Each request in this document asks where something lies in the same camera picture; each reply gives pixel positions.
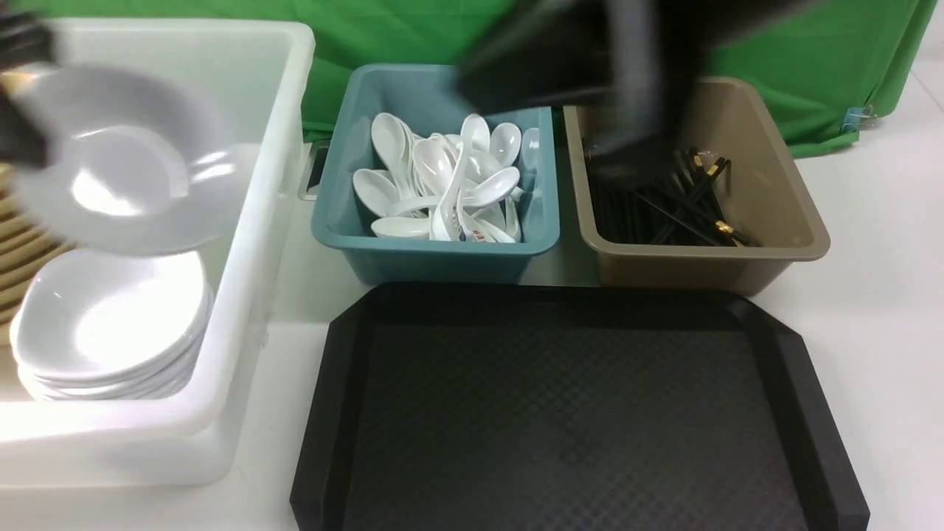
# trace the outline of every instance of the white table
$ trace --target white table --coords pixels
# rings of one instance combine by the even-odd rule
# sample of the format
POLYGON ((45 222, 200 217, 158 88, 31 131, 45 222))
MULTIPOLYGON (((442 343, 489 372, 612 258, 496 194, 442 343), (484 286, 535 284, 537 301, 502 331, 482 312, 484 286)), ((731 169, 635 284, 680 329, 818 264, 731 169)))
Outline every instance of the white table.
MULTIPOLYGON (((934 46, 879 130, 800 162, 833 247, 756 298, 806 339, 871 531, 944 529, 944 45, 934 46)), ((201 488, 0 491, 0 529, 296 530, 288 495, 326 323, 365 292, 311 238, 311 208, 295 205, 232 473, 201 488)), ((526 282, 589 283, 579 238, 565 231, 526 282)))

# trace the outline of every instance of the white ceramic bowl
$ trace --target white ceramic bowl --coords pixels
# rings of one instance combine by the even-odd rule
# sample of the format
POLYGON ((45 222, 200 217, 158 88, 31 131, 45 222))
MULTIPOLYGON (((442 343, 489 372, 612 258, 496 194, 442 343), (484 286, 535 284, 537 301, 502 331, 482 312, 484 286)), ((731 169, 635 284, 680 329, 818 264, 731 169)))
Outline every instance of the white ceramic bowl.
POLYGON ((200 352, 198 340, 166 368, 140 382, 120 382, 100 387, 60 387, 38 381, 32 374, 19 368, 17 374, 26 392, 36 400, 126 400, 163 398, 171 390, 186 384, 194 371, 200 352))
POLYGON ((13 357, 45 381, 133 378, 194 343, 209 296, 196 252, 133 258, 73 250, 45 265, 26 291, 10 326, 13 357))
POLYGON ((43 70, 14 98, 44 127, 51 165, 17 168, 12 194, 82 247, 153 256, 232 229, 245 187, 233 129, 212 98, 110 66, 43 70))

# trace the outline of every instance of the teal plastic container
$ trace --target teal plastic container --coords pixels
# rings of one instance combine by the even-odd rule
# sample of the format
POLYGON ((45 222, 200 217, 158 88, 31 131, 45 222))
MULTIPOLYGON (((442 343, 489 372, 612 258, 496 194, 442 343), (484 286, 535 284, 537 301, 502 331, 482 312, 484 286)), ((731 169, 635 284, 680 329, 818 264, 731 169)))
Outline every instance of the teal plastic container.
POLYGON ((522 131, 540 129, 537 171, 522 171, 519 184, 527 192, 518 203, 521 243, 381 239, 370 231, 376 217, 358 201, 352 178, 358 169, 384 167, 371 144, 371 122, 389 112, 424 137, 433 132, 458 134, 472 110, 452 90, 454 75, 450 66, 372 64, 355 71, 347 85, 325 160, 312 234, 325 246, 343 251, 363 283, 517 283, 531 258, 554 247, 561 235, 550 108, 485 117, 492 128, 512 122, 522 131))

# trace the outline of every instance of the metal tray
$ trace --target metal tray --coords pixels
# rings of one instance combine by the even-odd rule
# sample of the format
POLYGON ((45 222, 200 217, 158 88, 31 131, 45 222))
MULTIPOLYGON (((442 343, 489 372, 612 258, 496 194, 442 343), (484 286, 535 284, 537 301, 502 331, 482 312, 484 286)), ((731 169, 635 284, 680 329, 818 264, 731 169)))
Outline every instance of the metal tray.
POLYGON ((802 339, 737 296, 385 284, 331 323, 301 531, 859 531, 802 339))

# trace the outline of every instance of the porcelain spoon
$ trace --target porcelain spoon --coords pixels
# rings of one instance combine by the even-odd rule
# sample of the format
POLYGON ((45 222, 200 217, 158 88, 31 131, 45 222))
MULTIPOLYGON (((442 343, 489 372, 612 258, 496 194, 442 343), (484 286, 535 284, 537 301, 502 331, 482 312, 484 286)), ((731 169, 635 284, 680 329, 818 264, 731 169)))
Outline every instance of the porcelain spoon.
POLYGON ((413 161, 417 176, 430 188, 433 195, 444 194, 449 180, 452 179, 453 163, 449 160, 443 143, 436 139, 417 142, 413 147, 413 161))
POLYGON ((396 119, 399 122, 400 126, 403 128, 403 132, 407 138, 407 150, 406 150, 406 176, 407 182, 410 184, 409 196, 410 197, 422 197, 427 195, 426 187, 419 180, 416 175, 415 162, 413 160, 413 148, 416 146, 416 143, 424 140, 423 137, 414 133, 410 126, 406 124, 403 120, 399 118, 396 119))
POLYGON ((488 221, 499 229, 505 230, 505 213, 501 211, 501 206, 498 203, 475 211, 472 217, 480 221, 488 221))
MULTIPOLYGON (((519 179, 517 168, 505 168, 482 184, 463 192, 465 208, 484 208, 510 197, 519 179)), ((386 215, 398 216, 417 210, 433 208, 443 196, 425 196, 403 199, 386 207, 386 215)))
POLYGON ((526 172, 536 172, 538 169, 538 155, 541 152, 541 131, 530 128, 521 135, 521 169, 526 172))
POLYGON ((488 130, 488 122, 477 114, 469 114, 463 120, 463 127, 459 131, 459 136, 463 140, 468 139, 472 142, 472 147, 479 151, 488 153, 488 146, 491 135, 488 130))
POLYGON ((426 240, 430 237, 430 221, 415 217, 382 217, 370 224, 378 238, 426 240))
POLYGON ((489 154, 495 157, 495 160, 503 168, 514 164, 518 158, 518 152, 521 150, 521 129, 511 122, 498 124, 492 131, 492 139, 489 143, 489 154))
POLYGON ((488 236, 491 236, 492 241, 499 242, 500 244, 513 244, 517 243, 512 236, 502 229, 496 227, 495 225, 489 223, 485 219, 480 219, 479 228, 484 231, 488 236))
POLYGON ((406 174, 409 140, 403 122, 389 112, 381 112, 370 125, 370 140, 380 160, 390 170, 400 198, 411 197, 406 174))
POLYGON ((521 241, 521 221, 518 219, 518 206, 514 201, 505 199, 505 232, 515 242, 521 241))
MULTIPOLYGON (((472 182, 478 184, 492 177, 502 169, 504 168, 498 163, 495 157, 483 151, 473 149, 469 158, 469 170, 465 173, 465 176, 472 182)), ((512 198, 515 201, 518 201, 524 195, 525 191, 517 186, 512 192, 512 198)))
POLYGON ((495 242, 495 238, 491 237, 488 231, 479 225, 479 222, 474 216, 465 213, 462 194, 459 194, 459 201, 456 204, 456 213, 459 216, 459 225, 463 228, 466 242, 495 242))
POLYGON ((400 201, 399 192, 389 175, 389 172, 368 169, 354 172, 354 193, 377 217, 386 216, 390 205, 400 201))
POLYGON ((436 210, 431 216, 432 232, 430 239, 443 241, 460 241, 463 233, 462 226, 459 225, 459 215, 456 212, 459 191, 463 183, 462 176, 465 175, 465 169, 469 163, 468 150, 465 146, 459 150, 459 158, 456 167, 452 171, 452 179, 446 192, 443 194, 436 210))
POLYGON ((449 157, 452 165, 456 165, 456 158, 459 156, 459 148, 452 144, 445 135, 432 133, 430 140, 441 146, 449 157))

